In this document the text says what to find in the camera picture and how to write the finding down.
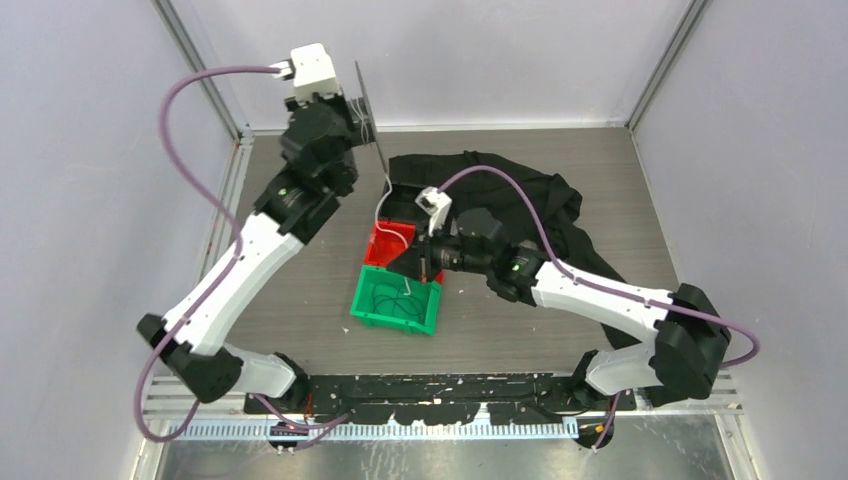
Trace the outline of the grey perforated cable spool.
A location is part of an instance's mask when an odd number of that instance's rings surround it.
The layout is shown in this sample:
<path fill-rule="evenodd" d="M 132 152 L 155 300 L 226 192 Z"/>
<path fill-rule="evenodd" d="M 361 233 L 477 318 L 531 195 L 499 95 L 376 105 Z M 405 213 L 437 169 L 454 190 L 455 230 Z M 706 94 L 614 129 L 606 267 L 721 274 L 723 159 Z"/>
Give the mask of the grey perforated cable spool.
<path fill-rule="evenodd" d="M 381 167 L 384 171 L 384 174 L 386 175 L 386 177 L 389 177 L 390 176 L 389 162 L 388 162 L 387 158 L 385 157 L 383 150 L 382 150 L 382 147 L 381 147 L 381 144 L 379 142 L 378 130 L 377 130 L 377 126 L 376 126 L 376 122 L 375 122 L 375 118 L 374 118 L 374 110 L 372 108 L 372 105 L 371 105 L 371 102 L 370 102 L 370 99 L 369 99 L 369 96 L 368 96 L 368 91 L 367 91 L 365 79 L 364 79 L 364 76 L 363 76 L 363 72 L 362 72 L 360 63 L 357 60 L 354 61 L 354 66 L 355 66 L 357 80 L 358 80 L 360 91 L 361 91 L 361 103 L 362 103 L 362 105 L 364 106 L 364 109 L 365 109 L 365 123 L 367 125 L 366 130 L 369 134 L 370 143 L 375 146 L 378 158 L 379 158 L 380 163 L 381 163 Z"/>

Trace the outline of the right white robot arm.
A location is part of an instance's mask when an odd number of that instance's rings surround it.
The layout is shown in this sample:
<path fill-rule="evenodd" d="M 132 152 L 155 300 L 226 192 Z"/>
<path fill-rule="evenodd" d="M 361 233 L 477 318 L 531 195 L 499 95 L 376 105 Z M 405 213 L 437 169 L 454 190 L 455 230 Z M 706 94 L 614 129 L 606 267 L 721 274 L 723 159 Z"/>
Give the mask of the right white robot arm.
<path fill-rule="evenodd" d="M 706 399 L 731 340 L 727 328 L 705 320 L 714 310 L 700 289 L 641 289 L 567 266 L 511 241 L 485 209 L 462 213 L 455 231 L 418 229 L 388 269 L 420 282 L 443 270 L 480 274 L 506 301 L 575 313 L 634 338 L 583 355 L 568 394 L 584 410 L 630 389 L 646 389 L 654 406 Z"/>

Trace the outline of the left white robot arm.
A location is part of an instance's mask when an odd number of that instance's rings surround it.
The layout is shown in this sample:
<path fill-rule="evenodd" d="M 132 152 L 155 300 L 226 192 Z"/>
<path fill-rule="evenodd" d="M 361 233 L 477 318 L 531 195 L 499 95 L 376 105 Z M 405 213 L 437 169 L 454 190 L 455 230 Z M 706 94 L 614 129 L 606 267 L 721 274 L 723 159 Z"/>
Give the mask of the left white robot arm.
<path fill-rule="evenodd" d="M 271 276 L 297 255 L 354 190 L 353 148 L 374 142 L 364 98 L 287 103 L 282 170 L 268 183 L 239 237 L 194 290 L 165 315 L 145 315 L 139 334 L 201 403 L 259 393 L 284 414 L 307 398 L 306 375 L 282 354 L 226 344 L 235 321 Z"/>

